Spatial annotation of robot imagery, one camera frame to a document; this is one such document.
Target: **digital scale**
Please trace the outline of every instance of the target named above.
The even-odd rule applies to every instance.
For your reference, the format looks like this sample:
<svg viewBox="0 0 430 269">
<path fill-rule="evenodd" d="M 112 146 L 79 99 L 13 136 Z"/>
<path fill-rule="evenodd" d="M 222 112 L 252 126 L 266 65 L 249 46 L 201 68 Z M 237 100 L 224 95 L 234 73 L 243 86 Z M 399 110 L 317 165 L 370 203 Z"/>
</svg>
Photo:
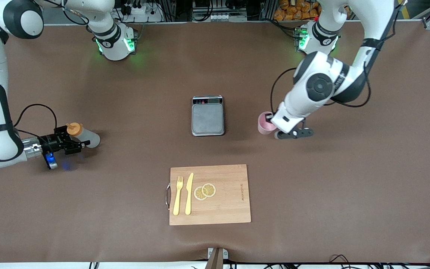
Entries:
<svg viewBox="0 0 430 269">
<path fill-rule="evenodd" d="M 191 100 L 191 133 L 194 136 L 221 136 L 225 133 L 221 95 L 193 97 Z"/>
</svg>

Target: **golden fork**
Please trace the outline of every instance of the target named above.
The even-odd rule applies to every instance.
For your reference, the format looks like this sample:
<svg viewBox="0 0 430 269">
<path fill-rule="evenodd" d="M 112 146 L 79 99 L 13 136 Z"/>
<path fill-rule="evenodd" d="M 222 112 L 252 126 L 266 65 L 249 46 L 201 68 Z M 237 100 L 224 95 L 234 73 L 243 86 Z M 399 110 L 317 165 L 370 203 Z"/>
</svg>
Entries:
<svg viewBox="0 0 430 269">
<path fill-rule="evenodd" d="M 177 196 L 175 197 L 174 215 L 177 216 L 180 211 L 180 191 L 184 187 L 184 177 L 177 178 Z"/>
</svg>

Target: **knife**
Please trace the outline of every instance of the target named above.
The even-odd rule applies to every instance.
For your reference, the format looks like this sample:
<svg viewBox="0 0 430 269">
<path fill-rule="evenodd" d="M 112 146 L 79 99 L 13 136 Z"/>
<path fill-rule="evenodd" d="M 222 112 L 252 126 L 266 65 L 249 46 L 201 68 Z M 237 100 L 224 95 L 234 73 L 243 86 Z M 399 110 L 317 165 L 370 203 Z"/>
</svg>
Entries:
<svg viewBox="0 0 430 269">
<path fill-rule="evenodd" d="M 190 176 L 188 177 L 188 181 L 187 181 L 187 191 L 188 191 L 188 195 L 187 195 L 187 203 L 186 203 L 186 215 L 190 215 L 191 213 L 191 182 L 193 181 L 193 173 L 190 174 Z"/>
</svg>

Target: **table surface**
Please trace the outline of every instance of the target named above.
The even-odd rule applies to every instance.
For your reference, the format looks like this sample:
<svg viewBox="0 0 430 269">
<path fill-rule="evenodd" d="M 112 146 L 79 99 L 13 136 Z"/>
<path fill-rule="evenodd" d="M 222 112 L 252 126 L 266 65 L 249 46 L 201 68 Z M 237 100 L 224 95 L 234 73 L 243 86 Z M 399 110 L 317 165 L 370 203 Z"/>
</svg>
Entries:
<svg viewBox="0 0 430 269">
<path fill-rule="evenodd" d="M 6 45 L 13 119 L 31 103 L 100 133 L 95 149 L 0 170 L 0 262 L 430 262 L 430 31 L 398 22 L 370 75 L 371 102 L 308 118 L 316 135 L 256 129 L 275 78 L 303 55 L 271 24 L 147 25 L 138 53 L 109 62 L 83 27 L 47 27 Z M 333 56 L 363 39 L 345 24 Z M 292 87 L 277 85 L 276 105 Z M 194 137 L 190 100 L 225 98 L 226 134 Z M 51 133 L 31 108 L 19 128 Z M 170 167 L 247 164 L 251 223 L 169 226 Z"/>
</svg>

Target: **cutting board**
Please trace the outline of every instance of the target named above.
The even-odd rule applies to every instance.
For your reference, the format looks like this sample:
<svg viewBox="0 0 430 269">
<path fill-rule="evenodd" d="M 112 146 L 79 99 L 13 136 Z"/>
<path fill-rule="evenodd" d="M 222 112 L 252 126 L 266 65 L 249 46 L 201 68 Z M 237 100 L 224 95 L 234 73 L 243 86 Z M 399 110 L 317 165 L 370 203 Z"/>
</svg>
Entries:
<svg viewBox="0 0 430 269">
<path fill-rule="evenodd" d="M 193 173 L 191 191 L 191 214 L 185 214 L 187 202 L 187 181 Z M 174 202 L 177 194 L 177 178 L 184 177 L 180 193 L 180 213 L 174 216 Z M 213 197 L 197 200 L 193 192 L 197 187 L 211 183 L 216 192 Z M 173 167 L 170 169 L 170 225 L 200 225 L 251 222 L 250 196 L 246 164 Z"/>
</svg>

